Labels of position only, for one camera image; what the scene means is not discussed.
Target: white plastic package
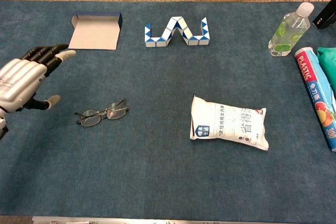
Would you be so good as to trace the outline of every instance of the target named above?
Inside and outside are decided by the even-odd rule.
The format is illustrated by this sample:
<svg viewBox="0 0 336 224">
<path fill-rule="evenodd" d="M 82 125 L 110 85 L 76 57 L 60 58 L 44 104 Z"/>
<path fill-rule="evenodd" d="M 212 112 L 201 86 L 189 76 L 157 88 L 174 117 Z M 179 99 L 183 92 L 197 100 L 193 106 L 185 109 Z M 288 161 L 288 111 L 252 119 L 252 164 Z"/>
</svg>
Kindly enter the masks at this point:
<svg viewBox="0 0 336 224">
<path fill-rule="evenodd" d="M 252 110 L 206 102 L 194 96 L 190 139 L 222 138 L 268 150 L 265 139 L 266 109 Z"/>
</svg>

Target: plastic water bottle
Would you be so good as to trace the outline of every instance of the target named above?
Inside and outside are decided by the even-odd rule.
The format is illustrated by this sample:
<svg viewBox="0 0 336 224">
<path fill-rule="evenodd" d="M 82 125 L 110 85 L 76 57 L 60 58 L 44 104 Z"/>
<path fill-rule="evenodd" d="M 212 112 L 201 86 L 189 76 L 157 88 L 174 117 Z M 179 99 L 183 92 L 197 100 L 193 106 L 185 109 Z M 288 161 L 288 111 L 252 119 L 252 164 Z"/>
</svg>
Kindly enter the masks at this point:
<svg viewBox="0 0 336 224">
<path fill-rule="evenodd" d="M 308 16 L 314 10 L 311 3 L 303 2 L 294 13 L 284 16 L 280 26 L 268 43 L 272 56 L 286 56 L 310 27 Z"/>
</svg>

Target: eyeglasses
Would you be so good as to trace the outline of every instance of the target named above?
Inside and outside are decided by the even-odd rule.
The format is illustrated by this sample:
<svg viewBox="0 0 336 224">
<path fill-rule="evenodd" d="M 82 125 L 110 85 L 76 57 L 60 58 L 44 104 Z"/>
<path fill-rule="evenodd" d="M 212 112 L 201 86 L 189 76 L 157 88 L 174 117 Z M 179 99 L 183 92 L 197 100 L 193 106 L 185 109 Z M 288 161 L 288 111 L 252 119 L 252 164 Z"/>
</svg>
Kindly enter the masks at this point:
<svg viewBox="0 0 336 224">
<path fill-rule="evenodd" d="M 76 123 L 82 125 L 83 127 L 90 127 L 98 124 L 103 119 L 115 120 L 122 118 L 126 115 L 128 108 L 125 107 L 126 99 L 122 99 L 118 103 L 110 104 L 105 110 L 99 112 L 96 110 L 87 110 L 83 114 L 76 112 L 75 115 L 80 115 L 80 120 Z"/>
</svg>

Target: black box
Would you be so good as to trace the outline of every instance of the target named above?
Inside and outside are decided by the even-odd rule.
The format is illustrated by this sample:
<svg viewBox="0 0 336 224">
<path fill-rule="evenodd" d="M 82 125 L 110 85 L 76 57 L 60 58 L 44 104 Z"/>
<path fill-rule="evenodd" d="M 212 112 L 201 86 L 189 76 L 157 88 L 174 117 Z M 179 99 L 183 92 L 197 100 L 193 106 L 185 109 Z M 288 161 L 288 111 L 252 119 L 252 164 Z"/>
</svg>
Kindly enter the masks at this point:
<svg viewBox="0 0 336 224">
<path fill-rule="evenodd" d="M 336 0 L 331 0 L 328 5 L 314 19 L 313 24 L 317 29 L 331 26 L 336 21 Z"/>
</svg>

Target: bottle cap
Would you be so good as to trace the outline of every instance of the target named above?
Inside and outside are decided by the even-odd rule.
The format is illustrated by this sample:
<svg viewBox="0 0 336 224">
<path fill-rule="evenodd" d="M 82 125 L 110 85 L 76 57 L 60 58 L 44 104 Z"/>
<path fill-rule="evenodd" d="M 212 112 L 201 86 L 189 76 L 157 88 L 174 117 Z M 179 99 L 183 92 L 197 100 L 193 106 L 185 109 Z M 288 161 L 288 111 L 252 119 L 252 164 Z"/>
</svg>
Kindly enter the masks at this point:
<svg viewBox="0 0 336 224">
<path fill-rule="evenodd" d="M 301 17 L 308 17 L 313 10 L 314 10 L 314 6 L 312 3 L 303 2 L 299 6 L 299 8 L 296 10 L 296 13 L 300 15 Z"/>
</svg>

